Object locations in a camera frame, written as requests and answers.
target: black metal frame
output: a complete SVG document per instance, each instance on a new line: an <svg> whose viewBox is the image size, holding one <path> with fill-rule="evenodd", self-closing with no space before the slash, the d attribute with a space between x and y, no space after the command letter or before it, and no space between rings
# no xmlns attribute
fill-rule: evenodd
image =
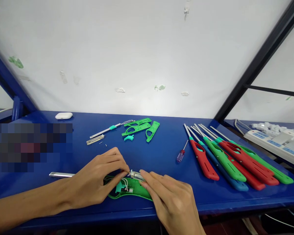
<svg viewBox="0 0 294 235"><path fill-rule="evenodd" d="M288 36L291 30L294 28L294 0L291 1L282 17L277 22L276 26L271 31L270 35L266 39L258 51L255 58L252 60L243 76L240 78L224 104L214 117L219 123L222 123L229 112L233 109L239 99L247 91L247 89L256 89L267 92L273 92L278 94L294 96L292 91L277 90L259 86L251 86L252 82L282 44L284 39Z"/></svg>

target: blue workbench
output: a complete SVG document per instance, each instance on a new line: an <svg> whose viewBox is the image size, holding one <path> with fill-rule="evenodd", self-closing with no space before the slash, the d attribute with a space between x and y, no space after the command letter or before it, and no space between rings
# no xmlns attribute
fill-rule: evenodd
<svg viewBox="0 0 294 235"><path fill-rule="evenodd" d="M139 120L146 116L73 113L69 120L56 120L57 112L36 111L13 123L73 123L73 153L65 161L35 163L34 172L0 173L0 198L24 192L57 179L48 175L52 171L76 173L93 157L102 154L112 147L118 147L130 169L139 171L154 171L161 175L168 174L193 187L197 208L200 214L245 211L272 207L294 205L294 184L267 186L262 191L249 187L248 192L233 189L220 175L219 181L204 177L190 144L185 148L182 163L176 162L179 151L185 145L187 138L183 124L202 123L212 125L238 144L245 145L259 154L274 167L294 179L294 175L283 167L264 156L248 143L237 137L225 127L212 119L152 117L160 122L151 142L146 142L145 131L134 134L133 141L124 141L121 133L126 128L120 126L106 133L103 143L96 142L87 145L89 136L102 131L111 125L122 123L129 119ZM55 228L60 226L104 222L121 219L154 219L156 213L151 201L140 197L125 196L117 200L107 198L102 204L78 210L69 210L56 216L38 218L24 223L18 229Z"/></svg>

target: right hand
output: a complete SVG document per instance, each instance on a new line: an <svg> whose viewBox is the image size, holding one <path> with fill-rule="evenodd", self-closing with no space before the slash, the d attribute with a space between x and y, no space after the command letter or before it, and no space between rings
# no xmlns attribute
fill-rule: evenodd
<svg viewBox="0 0 294 235"><path fill-rule="evenodd" d="M140 184L152 197L156 213L170 235L206 234L199 220L192 187L172 177L139 171Z"/></svg>

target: left hand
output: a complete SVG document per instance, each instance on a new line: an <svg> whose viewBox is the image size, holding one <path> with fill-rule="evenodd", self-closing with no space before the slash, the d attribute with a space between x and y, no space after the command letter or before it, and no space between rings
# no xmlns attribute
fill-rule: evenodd
<svg viewBox="0 0 294 235"><path fill-rule="evenodd" d="M118 169L121 169L122 172L104 185L105 176ZM117 147L96 156L78 173L66 179L72 208L77 209L102 203L129 172L130 168Z"/></svg>

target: metal tube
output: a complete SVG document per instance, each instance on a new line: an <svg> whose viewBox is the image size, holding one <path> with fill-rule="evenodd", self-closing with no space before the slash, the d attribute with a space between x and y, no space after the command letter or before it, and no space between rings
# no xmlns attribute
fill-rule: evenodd
<svg viewBox="0 0 294 235"><path fill-rule="evenodd" d="M187 128L189 129L190 132L192 132L193 136L194 136L194 137L197 139L197 141L199 142L200 139L197 137L197 135L195 135L195 133L194 133L189 127L187 127Z"/></svg>
<svg viewBox="0 0 294 235"><path fill-rule="evenodd" d="M203 128L202 127L202 125L201 124L199 124L199 126L207 133L207 134L209 134L212 138L214 138L205 128Z"/></svg>
<svg viewBox="0 0 294 235"><path fill-rule="evenodd" d="M187 134L188 134L188 137L192 137L192 136L190 135L190 133L189 133L189 131L188 131L187 126L186 126L185 123L184 123L184 127L185 127L185 130L186 130Z"/></svg>
<svg viewBox="0 0 294 235"><path fill-rule="evenodd" d="M194 125L195 125L195 127L197 128L197 130L199 131L199 133L203 136L203 133L202 133L202 131L199 129L199 127L197 126L197 124L194 123Z"/></svg>
<svg viewBox="0 0 294 235"><path fill-rule="evenodd" d="M203 124L200 124L208 134L210 134L214 139L217 139L218 137L214 135L207 127L205 127Z"/></svg>
<svg viewBox="0 0 294 235"><path fill-rule="evenodd" d="M75 174L70 174L70 173L61 173L61 172L51 172L49 174L50 177L53 178L70 178Z"/></svg>
<svg viewBox="0 0 294 235"><path fill-rule="evenodd" d="M208 138L208 140L210 140L210 141L213 141L209 136L207 136L207 135L205 135L205 133L203 133L201 130L200 130L200 133L199 134L201 134L202 135L202 137L207 137Z"/></svg>
<svg viewBox="0 0 294 235"><path fill-rule="evenodd" d="M94 137L96 137L96 136L99 136L99 135L101 135L101 134L103 134L103 133L105 133L105 132L107 132L107 131L109 131L109 130L110 130L110 128L107 128L107 129L103 130L102 132L98 132L97 134L92 135L92 136L90 137L90 139L92 139L92 138L94 138Z"/></svg>
<svg viewBox="0 0 294 235"><path fill-rule="evenodd" d="M222 137L224 137L225 139L227 139L228 141L231 141L228 137L226 137L224 134L222 134L220 131L216 130L215 128L213 128L212 126L210 126L211 129L213 129L215 132L219 133L219 135L221 135Z"/></svg>

